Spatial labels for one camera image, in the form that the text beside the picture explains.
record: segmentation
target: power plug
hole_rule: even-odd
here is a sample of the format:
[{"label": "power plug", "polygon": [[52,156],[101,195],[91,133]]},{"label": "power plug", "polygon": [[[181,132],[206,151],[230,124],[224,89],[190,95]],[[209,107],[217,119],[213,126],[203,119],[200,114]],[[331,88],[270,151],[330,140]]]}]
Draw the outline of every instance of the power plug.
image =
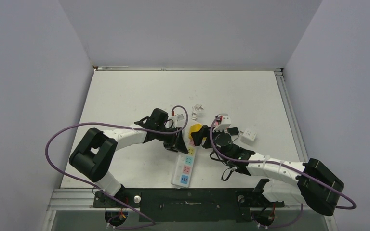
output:
[{"label": "power plug", "polygon": [[246,128],[243,132],[242,136],[240,137],[240,141],[243,143],[252,146],[253,141],[256,138],[257,132],[253,131],[251,128]]}]

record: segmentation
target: white plug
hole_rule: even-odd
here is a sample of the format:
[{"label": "white plug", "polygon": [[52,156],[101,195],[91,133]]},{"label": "white plug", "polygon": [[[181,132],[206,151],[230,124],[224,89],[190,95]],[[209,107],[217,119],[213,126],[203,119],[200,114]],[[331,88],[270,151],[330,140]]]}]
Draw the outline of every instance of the white plug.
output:
[{"label": "white plug", "polygon": [[215,126],[213,131],[223,131],[228,128],[232,122],[230,121],[230,117],[227,114],[221,114],[219,116],[218,125]]},{"label": "white plug", "polygon": [[243,132],[240,141],[243,143],[252,146],[253,141],[256,138],[257,132],[254,132],[251,128],[246,128],[245,131]]}]

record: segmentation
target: white table surface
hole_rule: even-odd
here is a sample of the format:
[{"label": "white table surface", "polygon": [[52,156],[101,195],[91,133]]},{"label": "white table surface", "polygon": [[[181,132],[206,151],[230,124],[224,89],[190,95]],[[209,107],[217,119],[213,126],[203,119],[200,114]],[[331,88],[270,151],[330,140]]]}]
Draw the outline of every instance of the white table surface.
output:
[{"label": "white table surface", "polygon": [[[251,127],[258,132],[252,147],[239,140],[236,144],[274,158],[299,161],[272,71],[96,71],[80,122],[130,125],[149,116],[156,107],[169,112],[178,104],[189,114],[193,105],[202,104],[205,110],[198,121],[206,125],[216,114],[228,113],[231,127],[241,131]],[[73,150],[91,127],[78,128]],[[210,151],[202,147],[197,150],[191,188],[249,188],[261,178],[233,173],[227,182],[221,181],[227,167],[210,160]],[[109,170],[128,188],[172,188],[177,155],[155,140],[117,151]],[[66,172],[87,179],[70,164]],[[90,185],[65,176],[61,188]]]}]

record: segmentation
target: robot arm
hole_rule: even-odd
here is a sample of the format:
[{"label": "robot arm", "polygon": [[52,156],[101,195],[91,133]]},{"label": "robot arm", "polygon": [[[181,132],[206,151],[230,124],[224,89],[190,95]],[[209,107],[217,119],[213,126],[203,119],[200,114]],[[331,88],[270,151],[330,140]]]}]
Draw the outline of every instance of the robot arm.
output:
[{"label": "robot arm", "polygon": [[[218,150],[223,155],[220,160],[235,172],[271,179],[272,181],[267,180],[262,185],[262,194],[269,202],[297,202],[307,204],[320,214],[326,216],[333,214],[340,196],[300,174],[307,174],[342,192],[344,188],[342,181],[321,161],[310,159],[308,162],[288,162],[244,149],[233,144],[230,134],[224,132],[229,125],[230,119],[221,118],[217,124],[212,124],[213,128],[202,126],[198,132],[191,133],[194,144]],[[211,146],[210,132],[215,147]]]},{"label": "robot arm", "polygon": [[[132,130],[100,131],[97,128],[91,128],[71,154],[69,163],[106,193],[116,195],[124,186],[108,171],[115,151],[157,139],[163,141],[164,147],[170,151],[188,153],[182,132],[174,133],[179,128],[166,128],[167,120],[168,113],[156,108],[151,116],[130,125]],[[160,131],[164,134],[135,130],[136,128]]]}]

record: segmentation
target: power strip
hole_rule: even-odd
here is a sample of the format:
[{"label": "power strip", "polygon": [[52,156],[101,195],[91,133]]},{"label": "power strip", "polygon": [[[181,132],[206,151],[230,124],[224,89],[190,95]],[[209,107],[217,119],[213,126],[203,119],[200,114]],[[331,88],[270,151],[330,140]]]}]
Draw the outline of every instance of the power strip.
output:
[{"label": "power strip", "polygon": [[195,162],[197,147],[194,145],[190,133],[198,131],[202,125],[194,120],[190,120],[189,125],[184,129],[184,143],[188,148],[188,154],[179,153],[176,158],[176,166],[172,174],[171,184],[177,188],[188,188],[191,182],[192,170]]}]

